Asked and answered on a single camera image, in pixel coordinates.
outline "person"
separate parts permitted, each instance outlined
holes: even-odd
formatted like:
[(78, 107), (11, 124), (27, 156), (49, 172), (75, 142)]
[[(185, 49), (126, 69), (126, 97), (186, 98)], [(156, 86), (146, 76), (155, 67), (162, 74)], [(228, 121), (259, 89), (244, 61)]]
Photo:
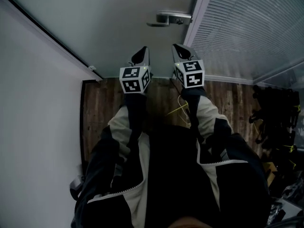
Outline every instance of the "person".
[(126, 94), (103, 129), (73, 228), (264, 227), (269, 190), (258, 156), (203, 87), (184, 88), (191, 128), (142, 132), (146, 96)]

